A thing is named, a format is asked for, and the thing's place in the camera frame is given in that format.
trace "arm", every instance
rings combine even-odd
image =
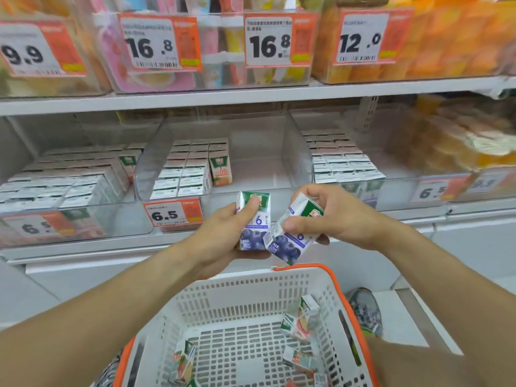
[[[384,254],[435,313],[484,384],[513,384],[516,296],[339,186],[307,185],[300,191],[319,198],[325,215],[288,218],[283,223],[287,232],[323,233]]]
[[[88,386],[120,349],[179,291],[212,277],[235,258],[267,252],[233,249],[259,200],[212,214],[195,234],[102,285],[0,333],[2,385]]]

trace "white price label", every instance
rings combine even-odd
[[[60,234],[39,214],[5,217],[3,219],[18,234],[26,238],[60,236]]]
[[[0,51],[15,76],[68,75],[36,24],[0,24]]]
[[[496,189],[509,175],[509,171],[489,171],[476,178],[466,193],[487,193]]]
[[[435,181],[422,181],[412,196],[410,202],[434,202],[440,201],[448,188],[450,179]]]
[[[120,17],[132,65],[140,69],[182,69],[171,19]]]
[[[155,227],[188,223],[183,205],[180,201],[164,201],[163,203],[148,204],[145,206],[145,209]]]
[[[291,17],[249,16],[244,29],[247,66],[292,65]]]
[[[348,14],[342,22],[337,63],[378,61],[389,13]]]

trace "floor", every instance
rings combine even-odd
[[[516,275],[502,279],[495,279],[494,282],[506,290],[516,294]],[[426,316],[433,324],[436,332],[441,336],[449,350],[456,354],[462,354],[461,350],[448,334],[443,325],[437,320],[428,306],[423,302],[416,291],[410,289]],[[423,337],[416,322],[403,304],[396,291],[375,292],[375,297],[382,312],[384,322],[384,339],[398,344],[429,346]]]

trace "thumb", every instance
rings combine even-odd
[[[239,227],[243,228],[253,219],[255,214],[258,212],[259,207],[260,198],[257,195],[252,195],[246,206],[244,206],[242,210],[235,215],[233,220]]]
[[[325,234],[328,232],[328,220],[322,217],[292,216],[283,221],[282,226],[289,234]]]

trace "white plastic basket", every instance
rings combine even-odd
[[[320,306],[311,345],[280,332],[283,313],[305,294]],[[305,374],[282,364],[285,345],[313,352],[332,386],[379,387],[360,326],[325,265],[220,274],[188,286],[128,345],[117,375],[121,385],[169,386],[179,339],[198,345],[193,372],[203,387],[283,387],[290,378],[299,387],[313,386]]]

